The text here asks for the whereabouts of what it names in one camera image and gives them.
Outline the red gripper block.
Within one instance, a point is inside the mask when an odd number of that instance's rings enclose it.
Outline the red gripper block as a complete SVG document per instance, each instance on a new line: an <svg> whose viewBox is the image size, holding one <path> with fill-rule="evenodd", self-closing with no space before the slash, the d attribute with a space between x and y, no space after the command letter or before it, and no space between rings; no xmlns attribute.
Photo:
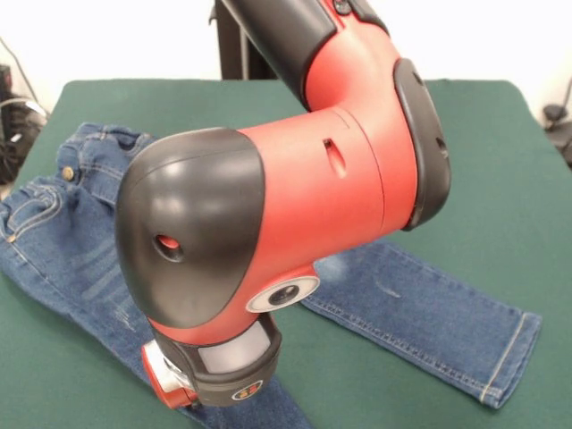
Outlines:
<svg viewBox="0 0 572 429"><path fill-rule="evenodd" d="M156 341L141 348L142 362L156 396L168 408L181 408L198 401L189 378L160 350Z"/></svg>

